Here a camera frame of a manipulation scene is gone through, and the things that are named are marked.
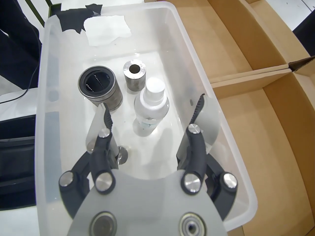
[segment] bottle label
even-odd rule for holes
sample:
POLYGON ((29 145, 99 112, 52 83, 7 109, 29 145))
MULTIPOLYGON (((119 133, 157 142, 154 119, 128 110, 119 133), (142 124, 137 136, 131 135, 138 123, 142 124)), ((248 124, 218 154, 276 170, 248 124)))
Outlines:
POLYGON ((152 123, 146 123, 143 121, 139 122, 139 124, 140 124, 141 128, 143 128, 143 129, 154 129, 158 125, 158 123, 152 124, 152 123))

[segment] black tape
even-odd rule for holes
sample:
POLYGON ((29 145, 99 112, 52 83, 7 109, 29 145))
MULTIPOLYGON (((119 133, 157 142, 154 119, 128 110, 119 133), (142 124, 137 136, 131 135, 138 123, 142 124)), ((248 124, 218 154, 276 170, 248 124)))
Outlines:
POLYGON ((66 11, 60 11, 56 13, 57 17, 60 20, 60 25, 62 31, 73 29, 77 33, 81 33, 81 30, 84 30, 84 21, 87 18, 93 16, 99 16, 102 9, 100 4, 90 4, 86 5, 86 8, 81 9, 69 9, 66 11))

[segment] hole in cylinder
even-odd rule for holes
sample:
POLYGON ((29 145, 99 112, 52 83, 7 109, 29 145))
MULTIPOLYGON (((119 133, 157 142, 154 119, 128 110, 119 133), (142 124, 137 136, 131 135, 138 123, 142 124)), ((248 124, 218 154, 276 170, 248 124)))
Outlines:
POLYGON ((136 64, 133 64, 129 67, 129 71, 133 74, 137 74, 140 72, 140 67, 136 64))
POLYGON ((110 77, 103 71, 95 71, 85 78, 85 88, 89 92, 101 92, 110 84, 110 77))

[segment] white plastic bottle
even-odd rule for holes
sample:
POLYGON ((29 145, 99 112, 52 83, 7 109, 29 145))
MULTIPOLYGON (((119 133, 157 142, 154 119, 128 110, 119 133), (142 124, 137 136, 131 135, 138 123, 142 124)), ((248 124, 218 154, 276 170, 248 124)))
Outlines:
POLYGON ((170 108, 162 80, 150 77, 135 98, 137 120, 143 129, 155 129, 170 108))

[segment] metal disc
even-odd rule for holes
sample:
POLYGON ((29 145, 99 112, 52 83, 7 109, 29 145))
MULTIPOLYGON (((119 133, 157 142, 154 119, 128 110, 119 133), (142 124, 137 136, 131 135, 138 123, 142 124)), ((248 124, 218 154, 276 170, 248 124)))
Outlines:
POLYGON ((188 125, 188 130, 193 134, 200 133, 200 127, 194 123, 191 123, 190 125, 188 125))
POLYGON ((223 176, 223 180, 224 180, 224 182, 225 182, 225 184, 227 185, 228 188, 236 188, 236 186, 237 186, 237 179, 231 173, 226 173, 223 176))
POLYGON ((190 192, 199 192, 201 181, 195 174, 186 174, 184 178, 184 185, 190 192))
POLYGON ((128 159, 128 151, 124 146, 118 146, 119 153, 118 153, 118 158, 117 158, 117 163, 118 165, 122 165, 126 163, 128 159))
POLYGON ((97 177, 95 181, 95 187, 97 188, 98 191, 104 192, 110 188, 112 183, 113 183, 113 178, 111 174, 108 172, 104 172, 104 173, 101 173, 97 177))

